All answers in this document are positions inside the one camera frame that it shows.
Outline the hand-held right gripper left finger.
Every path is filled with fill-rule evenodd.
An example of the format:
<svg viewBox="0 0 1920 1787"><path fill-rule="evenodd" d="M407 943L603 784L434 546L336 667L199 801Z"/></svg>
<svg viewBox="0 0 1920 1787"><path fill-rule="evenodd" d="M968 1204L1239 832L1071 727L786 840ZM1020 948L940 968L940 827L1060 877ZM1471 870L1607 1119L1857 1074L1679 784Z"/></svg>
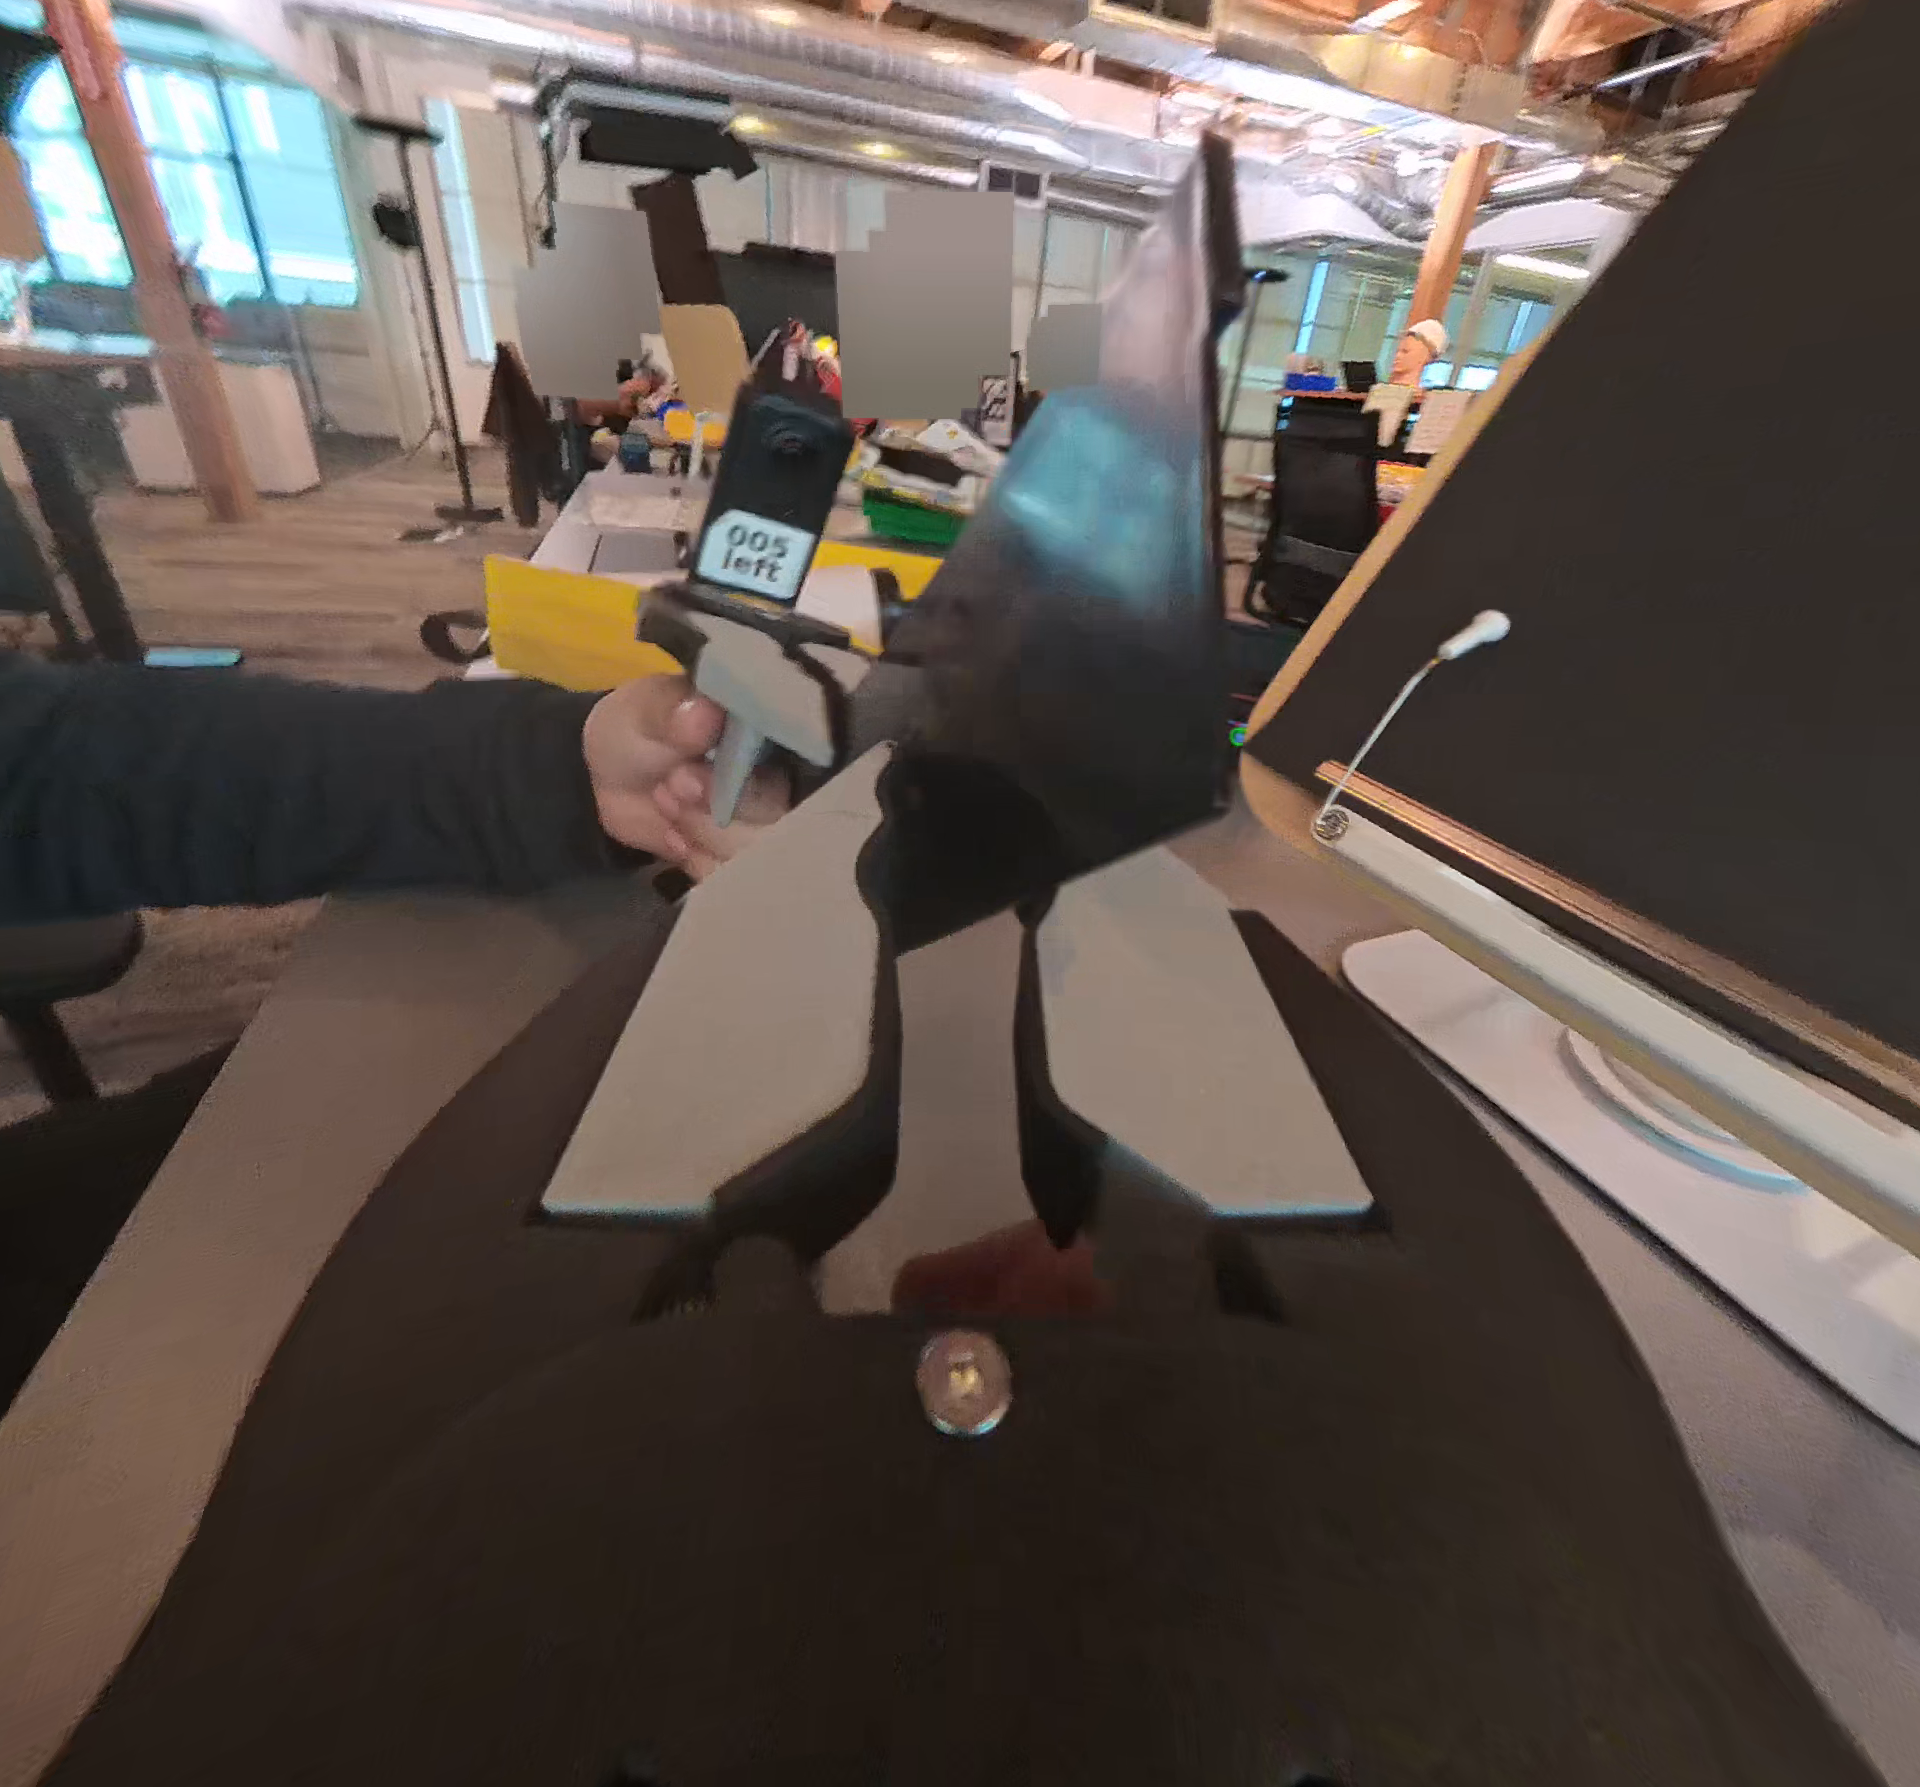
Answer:
<svg viewBox="0 0 1920 1787"><path fill-rule="evenodd" d="M894 945L860 892L891 748L696 885L541 1197L558 1224L824 1256L901 1158Z"/></svg>

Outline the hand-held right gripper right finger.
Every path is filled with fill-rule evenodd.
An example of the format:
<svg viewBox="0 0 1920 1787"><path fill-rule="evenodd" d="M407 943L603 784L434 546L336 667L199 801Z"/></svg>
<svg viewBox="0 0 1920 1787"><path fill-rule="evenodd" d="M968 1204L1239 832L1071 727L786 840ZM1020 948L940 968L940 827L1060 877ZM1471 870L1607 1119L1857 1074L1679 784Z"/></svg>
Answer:
<svg viewBox="0 0 1920 1787"><path fill-rule="evenodd" d="M1116 1170L1236 1224L1354 1224L1372 1191L1226 899L1164 847L1020 921L1020 1179L1057 1246Z"/></svg>

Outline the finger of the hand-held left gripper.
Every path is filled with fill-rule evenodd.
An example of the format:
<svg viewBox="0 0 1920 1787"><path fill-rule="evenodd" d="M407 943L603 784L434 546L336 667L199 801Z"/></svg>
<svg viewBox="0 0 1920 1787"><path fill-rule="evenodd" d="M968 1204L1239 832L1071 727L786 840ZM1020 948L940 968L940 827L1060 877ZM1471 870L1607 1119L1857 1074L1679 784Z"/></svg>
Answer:
<svg viewBox="0 0 1920 1787"><path fill-rule="evenodd" d="M753 766L765 748L833 766L835 731L824 685L783 643L734 623L701 623L692 685L728 724L714 766Z"/></svg>

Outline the black smartphone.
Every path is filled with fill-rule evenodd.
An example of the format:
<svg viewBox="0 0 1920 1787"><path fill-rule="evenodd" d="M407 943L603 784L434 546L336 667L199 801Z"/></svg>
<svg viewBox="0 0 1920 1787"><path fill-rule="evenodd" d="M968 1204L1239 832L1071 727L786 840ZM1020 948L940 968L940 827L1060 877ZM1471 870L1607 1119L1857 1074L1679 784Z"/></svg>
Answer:
<svg viewBox="0 0 1920 1787"><path fill-rule="evenodd" d="M855 878L901 955L1036 912L1226 801L1217 342L1247 273L1230 143L1192 163L851 694L884 748Z"/></svg>

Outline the person's left forearm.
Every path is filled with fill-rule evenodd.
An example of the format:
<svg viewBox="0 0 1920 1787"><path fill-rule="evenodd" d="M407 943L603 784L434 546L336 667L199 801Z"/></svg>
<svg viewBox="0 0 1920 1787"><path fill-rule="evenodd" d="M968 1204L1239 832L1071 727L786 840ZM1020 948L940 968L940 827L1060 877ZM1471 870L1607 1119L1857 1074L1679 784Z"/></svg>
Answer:
<svg viewBox="0 0 1920 1787"><path fill-rule="evenodd" d="M594 809L589 694L5 660L5 921L525 896L639 866Z"/></svg>

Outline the person's left hand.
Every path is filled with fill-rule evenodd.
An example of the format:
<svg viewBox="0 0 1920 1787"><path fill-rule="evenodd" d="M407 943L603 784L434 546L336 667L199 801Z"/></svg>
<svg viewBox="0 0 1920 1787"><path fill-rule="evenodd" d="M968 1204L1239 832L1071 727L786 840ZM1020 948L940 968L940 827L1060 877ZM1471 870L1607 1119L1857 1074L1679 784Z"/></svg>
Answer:
<svg viewBox="0 0 1920 1787"><path fill-rule="evenodd" d="M692 885L725 861L710 816L710 766L728 711L685 677L641 677L589 705L582 766L598 823L622 851L678 866Z"/></svg>

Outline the beige panel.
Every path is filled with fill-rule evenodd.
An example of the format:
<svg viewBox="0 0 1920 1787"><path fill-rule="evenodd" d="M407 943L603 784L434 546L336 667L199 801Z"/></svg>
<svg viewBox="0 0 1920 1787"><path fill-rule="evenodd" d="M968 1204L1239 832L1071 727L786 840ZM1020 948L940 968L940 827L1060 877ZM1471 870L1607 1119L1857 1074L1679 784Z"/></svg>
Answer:
<svg viewBox="0 0 1920 1787"><path fill-rule="evenodd" d="M751 379L747 341L728 306L666 302L662 341L678 395L696 415L731 417L740 385Z"/></svg>

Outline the black screen panel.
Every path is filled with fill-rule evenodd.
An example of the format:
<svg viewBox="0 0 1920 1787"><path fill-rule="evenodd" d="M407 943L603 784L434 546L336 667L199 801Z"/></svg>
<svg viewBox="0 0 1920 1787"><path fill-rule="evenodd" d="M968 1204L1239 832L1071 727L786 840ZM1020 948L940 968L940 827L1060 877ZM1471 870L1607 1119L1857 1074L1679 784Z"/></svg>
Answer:
<svg viewBox="0 0 1920 1787"><path fill-rule="evenodd" d="M764 350L790 322L808 335L842 335L835 312L835 254L804 245L747 242L710 254L725 284L725 306L740 322L747 361Z"/></svg>

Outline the yellow storage bin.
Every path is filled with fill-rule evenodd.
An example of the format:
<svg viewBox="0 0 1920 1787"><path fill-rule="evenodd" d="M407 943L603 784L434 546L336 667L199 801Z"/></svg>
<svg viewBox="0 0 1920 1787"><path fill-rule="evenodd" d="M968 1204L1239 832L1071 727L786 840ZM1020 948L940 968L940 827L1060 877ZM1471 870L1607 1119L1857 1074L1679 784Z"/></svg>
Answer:
<svg viewBox="0 0 1920 1787"><path fill-rule="evenodd" d="M912 603L941 559L824 539L812 565L891 574L901 603ZM494 667L568 692L609 692L641 677L671 677L678 660L639 636L639 608L666 577L666 570L603 574L532 559L485 559Z"/></svg>

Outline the dark brown panel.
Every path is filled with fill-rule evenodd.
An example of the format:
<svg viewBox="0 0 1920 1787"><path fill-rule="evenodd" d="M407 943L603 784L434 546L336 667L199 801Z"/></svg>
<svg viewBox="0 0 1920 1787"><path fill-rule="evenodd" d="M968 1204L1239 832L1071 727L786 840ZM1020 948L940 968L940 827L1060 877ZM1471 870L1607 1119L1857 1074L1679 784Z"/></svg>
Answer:
<svg viewBox="0 0 1920 1787"><path fill-rule="evenodd" d="M728 310L696 179L666 170L650 183L628 183L628 204L645 220L662 310Z"/></svg>

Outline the dark hanging jacket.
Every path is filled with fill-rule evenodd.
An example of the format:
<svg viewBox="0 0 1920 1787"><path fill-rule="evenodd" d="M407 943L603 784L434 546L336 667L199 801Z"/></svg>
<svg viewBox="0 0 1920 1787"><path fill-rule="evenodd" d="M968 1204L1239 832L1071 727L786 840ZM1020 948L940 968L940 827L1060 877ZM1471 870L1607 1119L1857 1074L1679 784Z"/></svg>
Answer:
<svg viewBox="0 0 1920 1787"><path fill-rule="evenodd" d="M558 503L558 436L516 342L496 341L482 432L503 453L509 517L534 527Z"/></svg>

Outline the black board with wooden rim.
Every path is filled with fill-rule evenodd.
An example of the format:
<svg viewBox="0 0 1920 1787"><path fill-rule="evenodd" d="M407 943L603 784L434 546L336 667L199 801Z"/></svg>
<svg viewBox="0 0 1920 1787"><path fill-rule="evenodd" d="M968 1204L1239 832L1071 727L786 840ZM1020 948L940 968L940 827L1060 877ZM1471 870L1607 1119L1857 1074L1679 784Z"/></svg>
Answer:
<svg viewBox="0 0 1920 1787"><path fill-rule="evenodd" d="M1915 1127L1915 0L1838 0L1642 213L1242 770Z"/></svg>

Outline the reddish wooden pillar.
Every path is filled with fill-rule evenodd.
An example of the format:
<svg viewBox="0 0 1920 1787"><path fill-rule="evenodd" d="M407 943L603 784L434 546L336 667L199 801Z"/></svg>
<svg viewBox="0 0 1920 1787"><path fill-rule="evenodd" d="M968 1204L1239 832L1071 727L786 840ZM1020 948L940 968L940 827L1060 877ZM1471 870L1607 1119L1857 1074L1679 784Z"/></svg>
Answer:
<svg viewBox="0 0 1920 1787"><path fill-rule="evenodd" d="M152 341L155 379L173 408L193 479L215 524L246 524L259 517L259 492L219 362L178 279L173 225L155 194L133 96L124 92L124 56L108 0L39 0L39 6L77 96L82 130L133 264L138 312Z"/></svg>

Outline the wooden top desk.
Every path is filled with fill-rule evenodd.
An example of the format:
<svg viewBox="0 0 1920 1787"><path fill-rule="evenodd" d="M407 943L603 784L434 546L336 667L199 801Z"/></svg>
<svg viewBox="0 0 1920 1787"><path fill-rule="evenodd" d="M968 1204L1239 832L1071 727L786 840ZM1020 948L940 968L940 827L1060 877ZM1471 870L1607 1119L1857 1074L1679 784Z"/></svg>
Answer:
<svg viewBox="0 0 1920 1787"><path fill-rule="evenodd" d="M5 348L5 427L25 462L57 577L82 612L88 654L139 667L148 663L148 643L100 542L94 484L82 470L85 432L107 430L112 415L100 375L124 367L133 367L128 355L10 342Z"/></svg>

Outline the wooden post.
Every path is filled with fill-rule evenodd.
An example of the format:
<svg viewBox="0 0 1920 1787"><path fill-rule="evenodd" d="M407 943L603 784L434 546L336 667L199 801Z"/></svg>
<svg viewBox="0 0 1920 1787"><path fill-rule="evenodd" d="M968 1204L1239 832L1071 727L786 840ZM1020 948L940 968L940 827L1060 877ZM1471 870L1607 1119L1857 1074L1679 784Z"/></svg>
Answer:
<svg viewBox="0 0 1920 1787"><path fill-rule="evenodd" d="M1479 204L1503 163L1503 152L1503 139L1483 139L1453 152L1421 254L1408 325L1441 322L1468 256Z"/></svg>

